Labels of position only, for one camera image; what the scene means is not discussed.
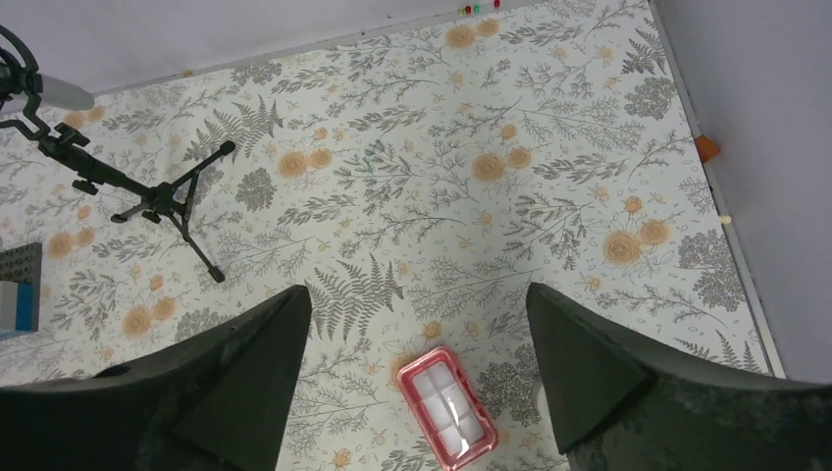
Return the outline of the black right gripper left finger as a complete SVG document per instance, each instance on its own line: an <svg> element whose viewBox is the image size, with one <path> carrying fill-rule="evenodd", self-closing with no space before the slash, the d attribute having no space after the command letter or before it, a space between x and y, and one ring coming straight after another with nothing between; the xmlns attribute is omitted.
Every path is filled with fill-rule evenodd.
<svg viewBox="0 0 832 471"><path fill-rule="evenodd" d="M1 391L5 470L272 470L312 306L293 286L172 346Z"/></svg>

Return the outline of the red pill organizer box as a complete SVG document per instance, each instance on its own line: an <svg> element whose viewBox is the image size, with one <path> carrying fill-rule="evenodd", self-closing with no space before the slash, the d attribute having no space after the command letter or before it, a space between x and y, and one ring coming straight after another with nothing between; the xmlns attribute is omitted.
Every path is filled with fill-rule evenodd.
<svg viewBox="0 0 832 471"><path fill-rule="evenodd" d="M402 367L396 383L442 469L460 470L497 447L494 422L448 347Z"/></svg>

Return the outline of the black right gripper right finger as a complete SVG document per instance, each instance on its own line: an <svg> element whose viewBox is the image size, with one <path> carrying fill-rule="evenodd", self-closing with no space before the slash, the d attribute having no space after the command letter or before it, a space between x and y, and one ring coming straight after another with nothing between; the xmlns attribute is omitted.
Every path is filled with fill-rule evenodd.
<svg viewBox="0 0 832 471"><path fill-rule="evenodd" d="M543 284L527 318L550 423L574 470L827 470L831 389L727 367Z"/></svg>

